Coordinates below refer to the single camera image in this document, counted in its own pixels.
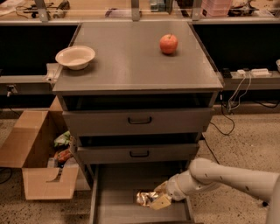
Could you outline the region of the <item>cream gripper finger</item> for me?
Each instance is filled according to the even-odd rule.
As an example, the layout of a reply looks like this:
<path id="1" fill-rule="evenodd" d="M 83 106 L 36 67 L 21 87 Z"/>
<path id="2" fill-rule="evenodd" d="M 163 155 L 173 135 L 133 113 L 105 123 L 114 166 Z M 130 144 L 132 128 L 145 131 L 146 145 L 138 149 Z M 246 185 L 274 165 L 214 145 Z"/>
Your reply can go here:
<path id="1" fill-rule="evenodd" d="M 150 208 L 159 210 L 168 207 L 172 203 L 172 198 L 167 194 L 159 194 L 151 199 Z"/>
<path id="2" fill-rule="evenodd" d="M 162 184 L 158 185 L 154 191 L 157 193 L 166 193 L 166 187 L 167 187 L 168 181 L 163 182 Z"/>

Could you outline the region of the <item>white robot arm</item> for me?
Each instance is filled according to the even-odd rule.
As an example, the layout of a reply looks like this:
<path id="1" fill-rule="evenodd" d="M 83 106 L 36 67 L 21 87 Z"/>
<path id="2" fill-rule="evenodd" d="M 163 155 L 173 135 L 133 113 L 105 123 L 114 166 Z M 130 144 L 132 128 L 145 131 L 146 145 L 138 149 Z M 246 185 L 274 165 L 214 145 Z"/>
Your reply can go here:
<path id="1" fill-rule="evenodd" d="M 184 200 L 191 194 L 213 189 L 219 183 L 267 202 L 266 224 L 280 224 L 279 173 L 224 166 L 205 158 L 194 159 L 186 171 L 156 187 L 158 196 L 150 203 L 150 208 L 168 207 L 173 200 Z"/>

